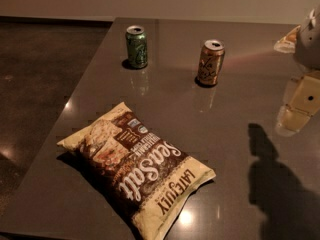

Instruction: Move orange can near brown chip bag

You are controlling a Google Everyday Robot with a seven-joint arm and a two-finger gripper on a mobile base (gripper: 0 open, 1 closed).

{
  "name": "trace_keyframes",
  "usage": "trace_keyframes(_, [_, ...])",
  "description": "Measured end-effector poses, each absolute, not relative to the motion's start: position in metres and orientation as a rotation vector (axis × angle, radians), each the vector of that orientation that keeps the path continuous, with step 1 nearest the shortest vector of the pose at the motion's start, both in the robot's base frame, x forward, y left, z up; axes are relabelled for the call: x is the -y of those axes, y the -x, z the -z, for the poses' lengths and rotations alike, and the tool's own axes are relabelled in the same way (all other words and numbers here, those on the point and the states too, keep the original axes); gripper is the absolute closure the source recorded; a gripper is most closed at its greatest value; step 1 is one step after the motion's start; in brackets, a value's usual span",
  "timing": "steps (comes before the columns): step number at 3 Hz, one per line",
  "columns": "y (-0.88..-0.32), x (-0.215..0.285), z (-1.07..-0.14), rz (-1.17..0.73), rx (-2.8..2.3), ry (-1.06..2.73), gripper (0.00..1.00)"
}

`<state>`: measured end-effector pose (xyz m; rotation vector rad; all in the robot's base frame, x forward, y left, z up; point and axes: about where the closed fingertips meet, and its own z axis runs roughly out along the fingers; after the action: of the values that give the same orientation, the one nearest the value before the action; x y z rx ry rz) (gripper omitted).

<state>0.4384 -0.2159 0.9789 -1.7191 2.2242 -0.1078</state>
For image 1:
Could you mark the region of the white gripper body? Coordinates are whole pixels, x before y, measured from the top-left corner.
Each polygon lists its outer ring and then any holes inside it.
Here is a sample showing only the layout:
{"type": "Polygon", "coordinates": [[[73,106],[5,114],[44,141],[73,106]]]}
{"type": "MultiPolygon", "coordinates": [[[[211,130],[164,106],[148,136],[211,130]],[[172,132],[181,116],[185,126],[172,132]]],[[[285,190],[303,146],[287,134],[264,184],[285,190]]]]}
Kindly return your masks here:
{"type": "Polygon", "coordinates": [[[309,69],[320,69],[320,5],[313,8],[300,25],[294,58],[309,69]]]}

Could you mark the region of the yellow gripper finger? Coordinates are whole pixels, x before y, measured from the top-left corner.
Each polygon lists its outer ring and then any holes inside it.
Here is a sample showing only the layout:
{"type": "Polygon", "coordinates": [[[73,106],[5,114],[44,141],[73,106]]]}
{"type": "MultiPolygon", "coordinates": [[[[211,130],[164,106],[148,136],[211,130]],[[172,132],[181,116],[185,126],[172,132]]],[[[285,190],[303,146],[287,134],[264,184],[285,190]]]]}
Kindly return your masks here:
{"type": "Polygon", "coordinates": [[[320,110],[320,71],[292,77],[285,89],[276,131],[290,137],[298,133],[320,110]]]}
{"type": "Polygon", "coordinates": [[[281,53],[294,53],[296,47],[297,34],[300,30],[300,26],[296,26],[274,45],[274,50],[281,53]]]}

